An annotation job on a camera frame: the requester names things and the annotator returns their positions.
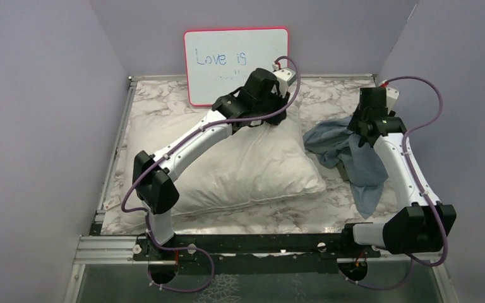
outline pillow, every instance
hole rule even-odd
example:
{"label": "pillow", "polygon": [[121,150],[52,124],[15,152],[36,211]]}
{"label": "pillow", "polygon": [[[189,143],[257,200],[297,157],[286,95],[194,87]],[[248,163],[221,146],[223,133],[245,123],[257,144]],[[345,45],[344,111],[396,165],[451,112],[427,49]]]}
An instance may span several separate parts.
{"label": "pillow", "polygon": [[[132,118],[124,190],[131,186],[133,161],[138,152],[152,154],[166,147],[204,115],[205,111]],[[172,209],[174,216],[288,201],[326,190],[324,180],[305,154],[295,105],[287,109],[287,118],[278,126],[264,123],[256,128],[242,128],[212,146],[187,167],[175,185],[179,201]],[[132,194],[126,207],[141,205],[136,194]],[[123,213],[121,224],[124,228],[144,224],[144,214]]]}

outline purple cable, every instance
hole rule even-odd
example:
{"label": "purple cable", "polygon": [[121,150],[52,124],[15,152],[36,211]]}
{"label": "purple cable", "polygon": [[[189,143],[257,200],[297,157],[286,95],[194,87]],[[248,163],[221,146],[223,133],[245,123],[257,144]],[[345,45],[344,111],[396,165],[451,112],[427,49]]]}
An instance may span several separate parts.
{"label": "purple cable", "polygon": [[[414,168],[414,164],[412,163],[412,159],[410,159],[410,153],[408,152],[406,142],[407,142],[408,137],[410,136],[411,133],[413,133],[414,131],[417,131],[420,128],[424,128],[425,126],[428,126],[428,125],[434,123],[436,120],[438,120],[438,118],[441,115],[441,112],[443,111],[443,98],[441,97],[441,93],[436,88],[436,86],[434,84],[432,84],[430,81],[425,80],[424,78],[420,78],[420,77],[416,77],[416,76],[402,76],[402,77],[396,77],[396,78],[386,80],[385,83],[390,83],[390,82],[402,80],[402,79],[413,79],[413,80],[418,80],[418,81],[424,82],[427,85],[429,85],[434,90],[436,95],[438,96],[438,103],[439,103],[438,113],[430,121],[425,122],[421,125],[418,125],[414,128],[408,129],[406,131],[406,133],[404,134],[404,137],[402,138],[402,151],[403,151],[403,153],[406,157],[406,162],[408,164],[408,168],[410,168],[410,171],[412,172],[412,175],[414,176],[414,180],[416,181],[418,188],[422,189],[422,188],[424,188],[424,185],[421,182],[421,180],[419,180],[419,176],[418,176],[418,174],[417,174],[417,172]],[[423,194],[423,196],[424,196],[425,200],[427,201],[428,206],[430,207],[430,210],[432,211],[432,214],[434,215],[434,218],[436,219],[436,223],[438,224],[438,228],[440,229],[441,238],[443,240],[443,252],[441,253],[441,258],[434,263],[425,262],[425,261],[415,257],[413,254],[408,254],[408,256],[410,258],[412,258],[413,260],[415,260],[416,262],[418,262],[419,264],[422,264],[422,265],[428,266],[428,267],[435,267],[435,266],[442,265],[443,262],[445,262],[445,259],[447,258],[447,254],[448,254],[449,243],[447,241],[447,233],[445,232],[445,228],[443,227],[443,222],[441,221],[441,218],[438,214],[438,211],[436,210],[436,207],[434,206],[434,203],[432,202],[432,200],[430,199],[428,194]]]}
{"label": "purple cable", "polygon": [[[257,121],[257,120],[266,120],[266,119],[274,117],[274,116],[282,113],[283,111],[287,110],[287,108],[295,101],[296,97],[298,96],[298,92],[300,90],[300,85],[301,85],[301,77],[300,77],[300,72],[298,70],[298,67],[296,66],[296,63],[291,58],[289,58],[287,56],[280,56],[280,57],[278,57],[278,59],[276,59],[274,61],[274,63],[278,63],[280,60],[283,60],[283,59],[290,61],[290,63],[293,65],[293,68],[296,72],[296,80],[297,80],[296,88],[295,88],[293,94],[291,95],[291,99],[288,101],[288,103],[285,106],[283,106],[281,109],[276,110],[275,112],[273,112],[271,114],[260,116],[260,117],[226,119],[226,120],[208,123],[208,124],[203,126],[203,129],[197,129],[197,130],[193,131],[191,134],[189,134],[187,137],[185,137],[183,140],[181,140],[178,144],[174,145],[174,147],[172,147],[169,151],[167,151],[166,154],[168,156],[172,155],[176,150],[180,149],[180,147],[182,147],[185,143],[187,143],[192,137],[196,136],[197,134],[201,133],[202,131],[205,131],[206,129],[208,129],[212,126],[224,124],[224,123],[251,122],[251,121]],[[171,290],[171,291],[174,291],[174,292],[184,292],[184,293],[199,292],[200,290],[207,288],[209,286],[209,284],[211,284],[213,282],[213,278],[215,276],[215,264],[213,262],[213,258],[211,258],[211,255],[209,255],[209,253],[206,252],[205,250],[198,248],[198,247],[164,247],[164,246],[161,246],[159,243],[157,243],[157,241],[155,241],[155,238],[153,237],[153,232],[152,232],[152,229],[151,229],[151,226],[150,226],[150,221],[149,221],[149,215],[150,215],[149,210],[145,207],[136,207],[136,208],[131,208],[129,210],[125,208],[129,197],[131,196],[133,191],[136,189],[136,187],[140,184],[140,182],[146,177],[146,175],[148,175],[154,168],[159,166],[164,160],[165,160],[165,158],[161,157],[159,160],[154,162],[150,167],[148,167],[134,181],[134,183],[131,185],[129,190],[126,192],[124,198],[122,199],[121,209],[124,213],[132,213],[134,211],[145,211],[146,212],[146,227],[148,229],[148,235],[150,236],[150,239],[152,240],[153,244],[155,246],[157,246],[159,249],[163,249],[165,251],[180,251],[180,250],[192,249],[192,250],[199,251],[199,252],[205,254],[205,256],[209,259],[209,262],[211,262],[211,275],[210,275],[209,279],[201,287],[186,290],[186,289],[179,289],[179,288],[174,288],[174,287],[170,287],[170,286],[161,286],[159,284],[156,284],[153,280],[151,280],[151,276],[148,274],[148,276],[150,277],[152,285],[158,286],[160,288],[164,288],[164,289]]]}
{"label": "purple cable", "polygon": [[390,286],[373,286],[373,285],[369,285],[369,284],[363,284],[363,282],[351,280],[351,279],[347,278],[347,276],[345,276],[345,274],[342,271],[339,271],[339,273],[345,278],[345,281],[348,281],[348,282],[355,284],[357,286],[360,286],[360,287],[363,287],[363,288],[366,288],[366,289],[371,289],[371,290],[390,290],[390,289],[395,289],[395,288],[401,287],[402,285],[406,284],[406,282],[408,281],[408,279],[412,275],[412,272],[414,272],[414,260],[413,259],[410,260],[410,268],[408,269],[408,272],[406,273],[406,275],[404,276],[404,278],[400,282],[393,284],[393,285],[390,285]]}

